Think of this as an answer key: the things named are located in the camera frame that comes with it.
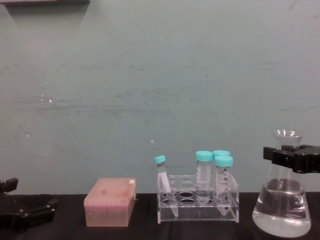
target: tube cap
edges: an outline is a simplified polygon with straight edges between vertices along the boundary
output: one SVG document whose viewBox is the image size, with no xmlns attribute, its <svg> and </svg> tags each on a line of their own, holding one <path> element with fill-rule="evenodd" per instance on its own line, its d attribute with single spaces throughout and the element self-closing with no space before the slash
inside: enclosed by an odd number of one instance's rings
<svg viewBox="0 0 320 240">
<path fill-rule="evenodd" d="M 162 156 L 157 156 L 154 158 L 154 161 L 156 164 L 160 164 L 166 161 L 166 157 L 164 155 Z"/>
<path fill-rule="evenodd" d="M 201 162 L 210 162 L 214 160 L 214 155 L 212 151 L 197 151 L 195 159 Z"/>
<path fill-rule="evenodd" d="M 231 167 L 234 164 L 232 156 L 217 156 L 214 160 L 215 165 L 219 167 Z"/>
<path fill-rule="evenodd" d="M 215 159 L 218 156 L 230 156 L 230 152 L 226 150 L 215 150 L 213 151 L 213 158 Z"/>
</svg>

